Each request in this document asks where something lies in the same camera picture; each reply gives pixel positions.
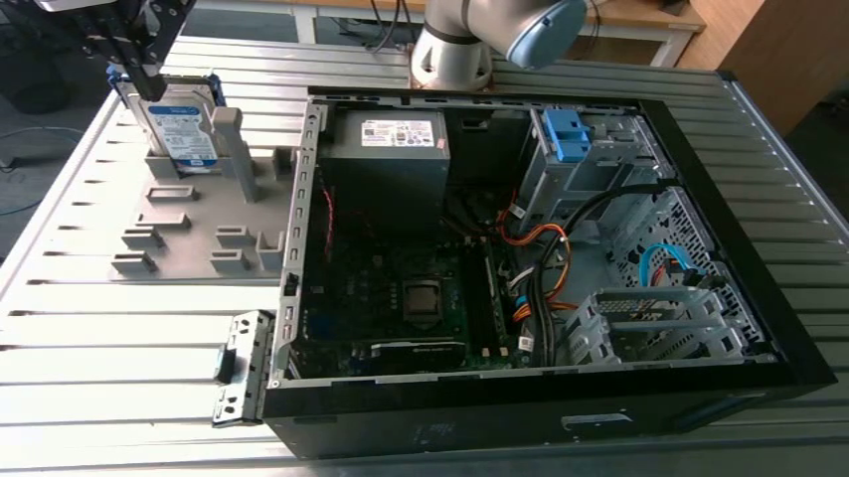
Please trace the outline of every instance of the sticker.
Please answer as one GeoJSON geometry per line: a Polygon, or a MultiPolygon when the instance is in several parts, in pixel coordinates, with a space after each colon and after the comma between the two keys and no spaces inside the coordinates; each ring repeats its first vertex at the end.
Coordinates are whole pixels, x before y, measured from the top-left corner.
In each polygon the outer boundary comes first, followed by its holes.
{"type": "Polygon", "coordinates": [[[430,121],[362,122],[365,147],[434,147],[434,127],[430,121]]]}
{"type": "Polygon", "coordinates": [[[527,210],[523,207],[520,207],[517,204],[511,204],[509,209],[512,214],[517,216],[517,219],[521,219],[527,216],[527,210]]]}
{"type": "Polygon", "coordinates": [[[563,424],[563,428],[571,430],[569,427],[572,425],[579,424],[601,424],[604,422],[616,422],[620,420],[625,420],[628,422],[633,422],[633,419],[623,414],[621,412],[615,412],[611,414],[580,414],[580,415],[565,415],[560,419],[560,423],[563,424]]]}
{"type": "Polygon", "coordinates": [[[210,135],[201,130],[204,116],[196,106],[150,106],[153,126],[174,161],[183,166],[209,168],[218,161],[210,135]]]}
{"type": "Polygon", "coordinates": [[[520,349],[523,351],[528,351],[529,353],[533,351],[533,338],[528,336],[520,336],[520,349]]]}

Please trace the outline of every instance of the aluminum work surface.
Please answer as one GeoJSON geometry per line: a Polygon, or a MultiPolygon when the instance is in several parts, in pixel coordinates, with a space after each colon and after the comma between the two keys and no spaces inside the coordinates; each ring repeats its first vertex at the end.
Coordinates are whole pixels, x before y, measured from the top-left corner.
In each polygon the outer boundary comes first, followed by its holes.
{"type": "MultiPolygon", "coordinates": [[[[182,38],[166,71],[202,75],[216,68],[264,160],[276,146],[301,140],[308,85],[406,87],[405,61],[360,48],[182,38]]],[[[680,436],[322,466],[298,462],[266,426],[213,429],[212,377],[230,317],[274,310],[278,287],[106,281],[103,263],[123,249],[118,232],[149,174],[141,129],[111,95],[0,269],[0,469],[142,468],[161,475],[154,466],[165,465],[181,475],[204,467],[205,475],[220,468],[214,475],[324,476],[768,468],[787,475],[810,472],[816,462],[819,475],[839,475],[849,442],[846,227],[747,112],[736,86],[709,73],[588,63],[527,73],[497,62],[496,80],[505,92],[668,102],[840,383],[680,436]]]]}

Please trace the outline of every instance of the table leg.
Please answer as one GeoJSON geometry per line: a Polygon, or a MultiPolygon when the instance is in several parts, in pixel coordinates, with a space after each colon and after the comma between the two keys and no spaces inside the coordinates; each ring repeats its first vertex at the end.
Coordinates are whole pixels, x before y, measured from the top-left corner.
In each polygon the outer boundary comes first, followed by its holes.
{"type": "Polygon", "coordinates": [[[652,66],[675,67],[681,55],[685,53],[692,38],[693,32],[672,30],[667,42],[664,42],[664,45],[659,48],[659,53],[655,55],[652,66]]]}
{"type": "Polygon", "coordinates": [[[320,11],[316,7],[293,7],[296,17],[296,28],[298,29],[298,42],[314,44],[317,42],[317,15],[320,11]]]}

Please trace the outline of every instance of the metal case frame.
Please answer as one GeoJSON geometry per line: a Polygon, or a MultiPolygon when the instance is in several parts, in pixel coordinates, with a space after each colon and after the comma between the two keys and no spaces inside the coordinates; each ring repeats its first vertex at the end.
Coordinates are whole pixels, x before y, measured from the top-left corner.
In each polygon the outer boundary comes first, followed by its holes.
{"type": "Polygon", "coordinates": [[[741,224],[660,101],[386,89],[312,88],[298,163],[282,307],[264,420],[304,458],[541,445],[588,438],[681,432],[760,402],[800,396],[835,376],[741,224]],[[284,346],[296,336],[310,216],[310,187],[326,103],[368,101],[532,108],[545,104],[628,106],[640,111],[671,160],[717,254],[739,279],[744,300],[778,345],[782,359],[755,366],[645,369],[611,373],[541,373],[509,379],[282,387],[284,346]],[[597,416],[576,425],[576,416],[597,416]]]}

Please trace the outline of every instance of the motherboard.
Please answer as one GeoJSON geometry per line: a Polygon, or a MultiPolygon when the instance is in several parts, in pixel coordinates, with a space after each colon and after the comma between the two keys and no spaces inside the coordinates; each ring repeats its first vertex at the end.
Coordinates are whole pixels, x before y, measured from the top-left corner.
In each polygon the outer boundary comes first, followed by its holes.
{"type": "Polygon", "coordinates": [[[508,333],[500,253],[488,240],[340,240],[333,258],[308,276],[300,374],[521,366],[508,333]]]}

